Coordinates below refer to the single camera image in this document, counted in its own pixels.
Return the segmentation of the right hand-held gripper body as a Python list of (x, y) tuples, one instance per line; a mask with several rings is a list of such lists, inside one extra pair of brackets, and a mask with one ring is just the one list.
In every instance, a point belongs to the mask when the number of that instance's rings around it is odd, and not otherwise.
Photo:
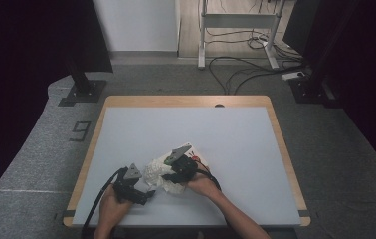
[(198, 168), (197, 163), (186, 155), (177, 159), (170, 166), (174, 171), (174, 174), (177, 174), (178, 176), (176, 183), (189, 182), (195, 176)]

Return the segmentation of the white waffle cloth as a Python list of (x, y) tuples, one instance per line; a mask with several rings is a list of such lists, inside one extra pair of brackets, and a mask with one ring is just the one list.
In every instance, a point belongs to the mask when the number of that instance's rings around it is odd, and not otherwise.
[(170, 165), (165, 163), (165, 158), (160, 157), (153, 159), (148, 163), (143, 172), (144, 181), (149, 186), (161, 187), (167, 193), (171, 194), (182, 194), (185, 190), (185, 186), (179, 183), (173, 183), (170, 180), (165, 180), (164, 175), (174, 174), (174, 171), (171, 169)]

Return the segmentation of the wooden table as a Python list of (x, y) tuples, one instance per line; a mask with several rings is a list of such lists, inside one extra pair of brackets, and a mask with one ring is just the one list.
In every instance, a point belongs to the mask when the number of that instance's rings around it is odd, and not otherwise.
[[(282, 131), (276, 117), (272, 101), (267, 96), (111, 96), (104, 102), (100, 112), (92, 140), (83, 163), (78, 181), (74, 188), (72, 198), (67, 210), (77, 209), (79, 200), (83, 194), (84, 185), (88, 176), (88, 171), (94, 155), (94, 149), (100, 135), (105, 112), (109, 108), (214, 108), (221, 104), (229, 108), (256, 108), (267, 109), (273, 130), (276, 133), (276, 140), (282, 154), (282, 161), (288, 177), (295, 205), (298, 210), (307, 210), (300, 186), (283, 140)], [(64, 217), (65, 225), (69, 227), (80, 227), (73, 223), (74, 217)], [(310, 217), (299, 217), (300, 222), (296, 226), (307, 226), (310, 224)]]

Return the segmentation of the person's left hand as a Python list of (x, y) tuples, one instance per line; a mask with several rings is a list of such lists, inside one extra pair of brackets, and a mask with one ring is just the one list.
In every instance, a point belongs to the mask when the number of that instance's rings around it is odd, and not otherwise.
[(97, 228), (110, 231), (125, 217), (132, 205), (129, 200), (119, 202), (113, 187), (109, 185), (100, 201)]

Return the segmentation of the white desk frame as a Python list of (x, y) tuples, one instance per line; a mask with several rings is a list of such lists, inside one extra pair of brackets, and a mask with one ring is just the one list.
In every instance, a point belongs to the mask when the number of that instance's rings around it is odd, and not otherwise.
[(279, 4), (274, 14), (241, 14), (241, 13), (209, 13), (207, 0), (200, 0), (200, 41), (198, 48), (198, 68), (203, 70), (206, 66), (205, 32), (208, 28), (238, 28), (238, 29), (268, 29), (268, 40), (264, 43), (264, 51), (271, 67), (276, 70), (279, 64), (276, 59), (274, 40), (282, 18), (285, 0), (278, 0)]

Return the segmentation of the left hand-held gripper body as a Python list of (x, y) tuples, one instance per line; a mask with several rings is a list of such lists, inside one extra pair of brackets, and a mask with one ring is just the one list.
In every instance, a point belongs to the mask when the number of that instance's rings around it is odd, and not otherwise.
[(141, 177), (141, 172), (134, 163), (130, 167), (123, 167), (117, 171), (117, 179), (113, 184), (113, 190), (119, 202), (129, 200), (135, 203), (137, 198), (145, 197), (145, 192), (135, 188)]

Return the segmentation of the black curtain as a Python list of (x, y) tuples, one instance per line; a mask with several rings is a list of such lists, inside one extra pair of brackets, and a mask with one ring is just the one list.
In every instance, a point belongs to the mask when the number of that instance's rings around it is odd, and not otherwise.
[(376, 0), (336, 0), (342, 18), (329, 56), (328, 107), (342, 108), (376, 151)]
[(0, 177), (72, 70), (112, 70), (94, 0), (0, 0)]

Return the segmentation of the caterpillar picture board book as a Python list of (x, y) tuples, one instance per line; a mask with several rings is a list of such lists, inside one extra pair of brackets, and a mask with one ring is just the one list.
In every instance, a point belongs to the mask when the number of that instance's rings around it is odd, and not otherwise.
[(167, 155), (164, 156), (163, 163), (166, 165), (171, 165), (177, 159), (180, 159), (183, 155), (186, 155), (193, 160), (197, 160), (204, 165), (208, 165), (207, 160), (190, 142), (172, 149)]

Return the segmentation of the person's right hand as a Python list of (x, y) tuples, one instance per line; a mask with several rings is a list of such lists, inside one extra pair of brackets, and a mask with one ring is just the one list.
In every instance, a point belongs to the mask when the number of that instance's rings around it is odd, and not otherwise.
[(195, 176), (187, 183), (187, 186), (194, 192), (209, 198), (212, 201), (223, 196), (215, 182), (209, 177), (210, 172), (207, 167), (199, 168)]

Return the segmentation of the black stand with base plate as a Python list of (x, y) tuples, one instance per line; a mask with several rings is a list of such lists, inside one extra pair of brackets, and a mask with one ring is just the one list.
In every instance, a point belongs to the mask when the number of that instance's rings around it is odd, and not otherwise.
[(341, 5), (336, 0), (297, 0), (293, 6), (283, 41), (297, 51), (311, 75), (289, 80), (299, 104), (327, 104), (323, 85), (329, 56), (338, 38)]
[(67, 56), (66, 67), (74, 81), (69, 93), (59, 102), (60, 107), (73, 107), (76, 103), (97, 103), (106, 86), (105, 80), (89, 80), (74, 59)]

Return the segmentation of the white power strip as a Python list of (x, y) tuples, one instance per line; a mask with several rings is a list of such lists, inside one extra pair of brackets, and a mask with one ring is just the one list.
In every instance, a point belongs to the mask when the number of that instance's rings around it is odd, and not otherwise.
[(292, 73), (283, 74), (282, 79), (284, 81), (288, 81), (288, 80), (294, 80), (294, 79), (302, 78), (304, 76), (305, 76), (305, 73), (302, 72), (302, 71), (299, 71), (299, 72), (292, 72)]

